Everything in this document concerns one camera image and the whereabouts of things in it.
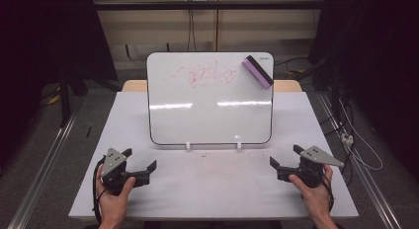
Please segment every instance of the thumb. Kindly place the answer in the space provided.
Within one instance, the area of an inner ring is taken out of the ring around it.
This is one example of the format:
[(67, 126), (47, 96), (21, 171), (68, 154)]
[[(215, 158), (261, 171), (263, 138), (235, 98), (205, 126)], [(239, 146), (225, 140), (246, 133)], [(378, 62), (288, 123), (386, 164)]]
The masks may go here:
[(121, 191), (120, 197), (123, 197), (125, 200), (127, 200), (129, 193), (132, 190), (134, 184), (135, 184), (135, 178), (134, 177), (128, 178), (128, 180), (126, 180), (126, 183), (124, 184), (123, 190)]
[(290, 175), (289, 179), (293, 183), (293, 185), (296, 186), (299, 189), (299, 191), (301, 191), (301, 193), (305, 193), (307, 191), (307, 186), (298, 176)]

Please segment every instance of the black horizontal bar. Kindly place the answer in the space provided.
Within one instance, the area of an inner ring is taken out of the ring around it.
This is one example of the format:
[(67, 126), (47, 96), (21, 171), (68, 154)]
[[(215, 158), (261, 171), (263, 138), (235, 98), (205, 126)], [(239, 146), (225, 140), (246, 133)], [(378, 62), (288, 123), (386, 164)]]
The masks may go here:
[(281, 2), (126, 2), (69, 4), (44, 3), (43, 7), (61, 9), (96, 9), (98, 11), (116, 10), (320, 10), (325, 8), (348, 8), (353, 2), (324, 1), (281, 1)]

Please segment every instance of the finger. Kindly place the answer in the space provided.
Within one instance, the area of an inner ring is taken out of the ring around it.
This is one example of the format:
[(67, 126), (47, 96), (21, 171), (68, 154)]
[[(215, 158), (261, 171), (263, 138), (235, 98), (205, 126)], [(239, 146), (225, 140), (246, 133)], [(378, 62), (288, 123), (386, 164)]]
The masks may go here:
[(104, 165), (101, 165), (98, 169), (98, 173), (96, 173), (96, 193), (101, 193), (102, 191), (105, 190), (105, 187), (101, 181), (103, 168), (104, 168)]
[(330, 183), (332, 183), (332, 176), (333, 176), (332, 168), (329, 165), (324, 164), (323, 169), (324, 169), (324, 176), (327, 178), (327, 180), (329, 180)]
[(120, 194), (120, 197), (123, 200), (128, 200), (129, 193), (132, 190), (134, 184), (135, 184), (134, 177), (130, 177), (128, 178), (128, 180), (126, 180), (126, 183), (124, 184), (123, 190), (121, 191), (121, 194)]
[(299, 191), (301, 191), (302, 194), (304, 194), (307, 191), (307, 186), (298, 176), (290, 175), (289, 179), (293, 183), (293, 185), (296, 186), (299, 189)]

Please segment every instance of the purple eraser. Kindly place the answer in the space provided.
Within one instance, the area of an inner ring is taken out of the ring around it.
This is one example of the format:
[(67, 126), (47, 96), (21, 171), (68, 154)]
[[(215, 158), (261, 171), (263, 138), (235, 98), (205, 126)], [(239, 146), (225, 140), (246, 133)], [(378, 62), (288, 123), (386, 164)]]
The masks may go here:
[(241, 63), (253, 74), (253, 76), (255, 76), (262, 87), (269, 88), (274, 84), (274, 80), (269, 77), (265, 69), (263, 69), (258, 62), (256, 62), (252, 55), (247, 56)]

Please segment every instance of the human hand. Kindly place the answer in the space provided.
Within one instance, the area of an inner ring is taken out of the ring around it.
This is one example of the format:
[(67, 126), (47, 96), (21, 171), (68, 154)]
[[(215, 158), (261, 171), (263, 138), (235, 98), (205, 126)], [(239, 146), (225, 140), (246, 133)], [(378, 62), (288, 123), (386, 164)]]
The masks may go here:
[(126, 218), (128, 195), (135, 184), (135, 178), (131, 177), (126, 180), (120, 195), (115, 196), (107, 191), (105, 186), (102, 184), (102, 169), (103, 165), (99, 168), (99, 171), (96, 174), (96, 195), (99, 196), (103, 193), (99, 198), (99, 205), (102, 213), (102, 223), (99, 228), (121, 228), (124, 219)]
[[(327, 178), (325, 184), (332, 183), (333, 171), (329, 165), (323, 165), (324, 177)], [(329, 213), (329, 191), (324, 185), (319, 185), (317, 188), (309, 188), (296, 175), (289, 176), (290, 181), (299, 189), (304, 199), (305, 208), (307, 212), (319, 229), (323, 228), (337, 228)]]

